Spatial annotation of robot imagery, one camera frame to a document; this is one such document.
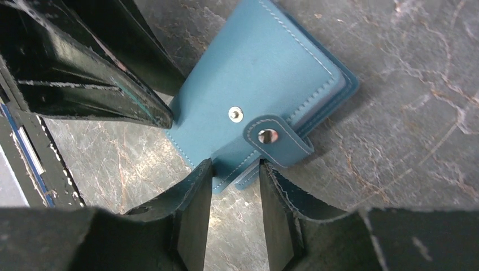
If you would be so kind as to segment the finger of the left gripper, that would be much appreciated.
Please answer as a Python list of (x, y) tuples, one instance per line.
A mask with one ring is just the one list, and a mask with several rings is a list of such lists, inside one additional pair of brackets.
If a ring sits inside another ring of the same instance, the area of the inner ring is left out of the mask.
[(173, 113), (66, 1), (2, 1), (1, 61), (21, 110), (59, 120), (169, 129)]
[(173, 64), (134, 1), (66, 1), (86, 26), (147, 86), (174, 96), (185, 77)]

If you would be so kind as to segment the blue card holder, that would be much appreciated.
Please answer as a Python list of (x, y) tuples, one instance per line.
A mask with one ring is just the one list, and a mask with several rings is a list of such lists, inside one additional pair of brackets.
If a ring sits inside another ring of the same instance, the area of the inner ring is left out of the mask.
[(359, 88), (357, 77), (272, 1), (240, 1), (170, 103), (167, 136), (212, 191), (255, 181), (259, 160), (287, 168), (313, 151), (308, 133)]

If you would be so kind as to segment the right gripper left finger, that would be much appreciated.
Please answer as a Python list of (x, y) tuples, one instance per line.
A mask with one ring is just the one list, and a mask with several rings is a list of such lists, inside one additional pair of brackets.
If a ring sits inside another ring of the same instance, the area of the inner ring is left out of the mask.
[(1, 209), (2, 270), (203, 270), (213, 165), (123, 215), (85, 207)]

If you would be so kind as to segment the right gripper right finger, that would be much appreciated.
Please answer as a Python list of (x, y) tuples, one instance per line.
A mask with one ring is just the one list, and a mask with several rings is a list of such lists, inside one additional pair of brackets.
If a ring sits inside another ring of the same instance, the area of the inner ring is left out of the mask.
[(477, 270), (478, 209), (346, 212), (259, 164), (270, 270)]

